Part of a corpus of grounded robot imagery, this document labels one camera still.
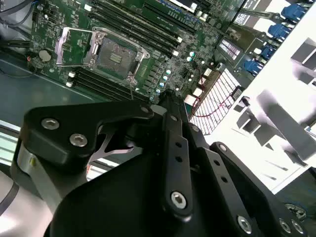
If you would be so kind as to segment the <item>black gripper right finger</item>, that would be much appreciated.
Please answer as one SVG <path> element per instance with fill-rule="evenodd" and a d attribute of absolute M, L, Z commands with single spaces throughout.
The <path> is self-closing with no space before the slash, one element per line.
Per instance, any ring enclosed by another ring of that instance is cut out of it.
<path fill-rule="evenodd" d="M 172 202 L 191 216 L 193 189 L 199 206 L 215 209 L 213 233 L 221 237 L 306 237 L 308 232 L 284 204 L 223 143 L 207 144 L 189 123 L 182 99 L 172 95 L 175 160 Z"/>

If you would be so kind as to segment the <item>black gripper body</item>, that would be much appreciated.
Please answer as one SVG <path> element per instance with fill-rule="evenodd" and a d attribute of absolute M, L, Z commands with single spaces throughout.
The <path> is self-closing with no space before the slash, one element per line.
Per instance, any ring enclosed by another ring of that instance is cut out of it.
<path fill-rule="evenodd" d="M 167 191 L 174 178 L 192 181 L 193 212 L 189 222 L 173 215 Z M 58 206 L 49 227 L 51 237 L 230 237 L 232 223 L 221 202 L 198 182 L 188 158 L 139 155 L 76 188 Z"/>

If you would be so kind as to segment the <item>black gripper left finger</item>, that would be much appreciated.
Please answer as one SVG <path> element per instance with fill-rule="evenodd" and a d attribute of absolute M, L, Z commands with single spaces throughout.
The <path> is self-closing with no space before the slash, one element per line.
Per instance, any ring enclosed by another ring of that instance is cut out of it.
<path fill-rule="evenodd" d="M 75 197 L 76 215 L 101 207 L 105 183 L 85 179 L 91 162 L 142 147 L 145 160 L 161 156 L 160 209 L 188 222 L 193 214 L 190 134 L 184 102 L 172 91 L 154 107 L 137 100 L 37 107 L 24 116 L 14 159 L 56 220 L 74 209 L 68 194 L 77 188 L 82 192 Z"/>

